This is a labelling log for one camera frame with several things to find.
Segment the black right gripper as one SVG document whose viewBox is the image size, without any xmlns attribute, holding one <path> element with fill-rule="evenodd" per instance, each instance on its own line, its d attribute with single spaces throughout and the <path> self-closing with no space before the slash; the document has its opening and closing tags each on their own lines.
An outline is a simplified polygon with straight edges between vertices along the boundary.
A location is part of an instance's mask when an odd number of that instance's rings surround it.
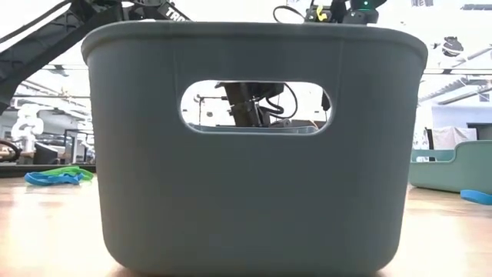
<svg viewBox="0 0 492 277">
<path fill-rule="evenodd" d="M 304 22 L 328 24 L 367 25 L 376 24 L 379 19 L 377 8 L 387 0 L 331 0 L 329 5 L 311 1 L 306 10 Z"/>
</svg>

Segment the black computer case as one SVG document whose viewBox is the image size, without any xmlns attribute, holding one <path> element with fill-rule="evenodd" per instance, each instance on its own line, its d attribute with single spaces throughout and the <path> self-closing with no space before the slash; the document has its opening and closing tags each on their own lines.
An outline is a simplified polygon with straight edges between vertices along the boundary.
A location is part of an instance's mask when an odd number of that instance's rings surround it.
<svg viewBox="0 0 492 277">
<path fill-rule="evenodd" d="M 304 119 L 292 119 L 291 120 L 292 127 L 313 127 L 315 130 L 319 129 L 318 124 L 313 120 L 304 120 Z"/>
</svg>

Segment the white draped cloth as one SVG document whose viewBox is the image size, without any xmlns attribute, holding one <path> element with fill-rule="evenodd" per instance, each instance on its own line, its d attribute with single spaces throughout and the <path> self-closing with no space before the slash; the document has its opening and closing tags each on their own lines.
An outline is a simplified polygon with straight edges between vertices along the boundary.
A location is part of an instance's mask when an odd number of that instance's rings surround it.
<svg viewBox="0 0 492 277">
<path fill-rule="evenodd" d="M 460 128 L 454 126 L 434 128 L 432 130 L 434 149 L 455 149 L 455 147 L 468 141 L 477 140 L 475 128 Z"/>
</svg>

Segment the light teal plastic basket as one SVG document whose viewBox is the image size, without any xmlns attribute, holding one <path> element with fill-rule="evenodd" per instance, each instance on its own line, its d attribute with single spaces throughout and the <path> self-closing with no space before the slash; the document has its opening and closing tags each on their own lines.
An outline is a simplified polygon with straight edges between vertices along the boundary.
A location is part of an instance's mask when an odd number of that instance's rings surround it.
<svg viewBox="0 0 492 277">
<path fill-rule="evenodd" d="M 408 182 L 425 189 L 492 194 L 492 140 L 465 141 L 454 149 L 414 149 Z"/>
</svg>

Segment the black distant rig frame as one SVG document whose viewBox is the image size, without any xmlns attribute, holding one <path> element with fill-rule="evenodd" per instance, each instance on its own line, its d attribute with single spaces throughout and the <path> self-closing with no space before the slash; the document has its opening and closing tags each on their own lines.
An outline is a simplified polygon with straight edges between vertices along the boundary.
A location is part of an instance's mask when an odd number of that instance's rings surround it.
<svg viewBox="0 0 492 277">
<path fill-rule="evenodd" d="M 204 104 L 205 99 L 220 99 L 222 101 L 227 101 L 228 97 L 227 96 L 202 96 L 197 94 L 194 97 L 194 101 L 198 103 L 198 124 L 201 125 L 201 113 L 202 113 L 202 106 Z"/>
</svg>

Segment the black seat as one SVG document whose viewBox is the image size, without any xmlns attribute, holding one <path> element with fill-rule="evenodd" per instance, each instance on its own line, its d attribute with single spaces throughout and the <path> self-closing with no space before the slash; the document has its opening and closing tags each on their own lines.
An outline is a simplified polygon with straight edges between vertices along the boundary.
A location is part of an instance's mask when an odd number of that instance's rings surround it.
<svg viewBox="0 0 492 277">
<path fill-rule="evenodd" d="M 54 165 L 58 163 L 58 150 L 49 145 L 35 143 L 35 154 L 33 156 L 35 165 Z"/>
</svg>

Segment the black metal table frame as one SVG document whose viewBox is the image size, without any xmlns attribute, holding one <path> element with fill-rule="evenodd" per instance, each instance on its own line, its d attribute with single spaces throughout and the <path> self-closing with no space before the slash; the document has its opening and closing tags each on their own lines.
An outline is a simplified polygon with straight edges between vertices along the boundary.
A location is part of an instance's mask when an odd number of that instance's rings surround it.
<svg viewBox="0 0 492 277">
<path fill-rule="evenodd" d="M 66 169 L 79 167 L 96 173 L 96 165 L 13 165 L 0 164 L 0 179 L 20 178 L 28 172 L 44 172 L 52 169 Z"/>
</svg>

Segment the dark teal plastic basket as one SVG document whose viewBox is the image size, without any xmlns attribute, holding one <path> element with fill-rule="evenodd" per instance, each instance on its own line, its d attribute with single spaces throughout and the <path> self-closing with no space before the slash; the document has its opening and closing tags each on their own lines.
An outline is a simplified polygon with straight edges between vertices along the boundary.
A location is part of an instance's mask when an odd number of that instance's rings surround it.
<svg viewBox="0 0 492 277">
<path fill-rule="evenodd" d="M 363 25 L 119 22 L 83 41 L 111 256 L 163 275 L 365 275 L 394 257 L 427 47 Z M 203 132 L 181 97 L 213 80 L 312 82 L 312 134 Z"/>
</svg>

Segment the black metal cart frame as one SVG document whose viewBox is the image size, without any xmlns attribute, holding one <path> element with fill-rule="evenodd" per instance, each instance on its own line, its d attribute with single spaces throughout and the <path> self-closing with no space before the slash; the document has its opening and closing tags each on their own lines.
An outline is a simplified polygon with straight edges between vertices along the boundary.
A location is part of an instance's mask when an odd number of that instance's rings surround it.
<svg viewBox="0 0 492 277">
<path fill-rule="evenodd" d="M 95 164 L 95 137 L 91 129 L 66 129 L 64 147 L 67 164 Z"/>
</svg>

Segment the black curved tube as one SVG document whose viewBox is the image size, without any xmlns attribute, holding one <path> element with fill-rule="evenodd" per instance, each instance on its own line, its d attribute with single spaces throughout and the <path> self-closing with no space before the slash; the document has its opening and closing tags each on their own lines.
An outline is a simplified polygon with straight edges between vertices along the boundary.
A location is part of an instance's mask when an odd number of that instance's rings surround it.
<svg viewBox="0 0 492 277">
<path fill-rule="evenodd" d="M 16 162 L 21 156 L 21 149 L 18 148 L 14 143 L 0 138 L 0 145 L 7 146 L 13 151 L 12 154 L 8 154 L 6 156 L 0 155 L 0 162 Z"/>
</svg>

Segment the blue rubber band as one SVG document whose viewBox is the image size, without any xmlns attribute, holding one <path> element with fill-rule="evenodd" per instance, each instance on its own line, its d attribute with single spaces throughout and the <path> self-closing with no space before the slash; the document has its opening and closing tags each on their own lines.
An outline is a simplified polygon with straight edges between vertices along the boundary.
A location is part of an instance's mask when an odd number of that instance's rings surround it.
<svg viewBox="0 0 492 277">
<path fill-rule="evenodd" d="M 83 178 L 84 175 L 82 173 L 62 173 L 59 175 L 49 175 L 40 172 L 29 172 L 25 175 L 24 180 L 31 185 L 51 186 L 62 184 L 78 185 Z"/>
<path fill-rule="evenodd" d="M 477 203 L 480 205 L 492 205 L 492 195 L 477 190 L 461 190 L 460 197 L 466 201 Z"/>
</svg>

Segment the green rubber band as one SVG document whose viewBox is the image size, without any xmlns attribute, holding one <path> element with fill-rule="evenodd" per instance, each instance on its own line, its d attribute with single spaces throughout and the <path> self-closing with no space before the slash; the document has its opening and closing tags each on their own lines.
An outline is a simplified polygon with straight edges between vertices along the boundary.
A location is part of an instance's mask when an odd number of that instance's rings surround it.
<svg viewBox="0 0 492 277">
<path fill-rule="evenodd" d="M 60 175 L 60 174 L 69 174 L 69 175 L 77 175 L 82 174 L 82 180 L 91 181 L 94 178 L 94 174 L 90 171 L 83 169 L 79 166 L 65 166 L 56 169 L 49 169 L 42 172 L 46 175 Z"/>
</svg>

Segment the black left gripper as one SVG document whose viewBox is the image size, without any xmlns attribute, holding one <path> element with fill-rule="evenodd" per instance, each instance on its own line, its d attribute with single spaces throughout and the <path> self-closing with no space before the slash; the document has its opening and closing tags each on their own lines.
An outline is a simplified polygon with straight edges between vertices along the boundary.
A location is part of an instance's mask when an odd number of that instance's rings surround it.
<svg viewBox="0 0 492 277">
<path fill-rule="evenodd" d="M 263 127 L 262 111 L 256 102 L 250 100 L 260 101 L 280 95 L 284 91 L 284 83 L 218 82 L 215 88 L 224 88 L 229 102 L 239 102 L 233 104 L 230 111 L 237 127 Z"/>
</svg>

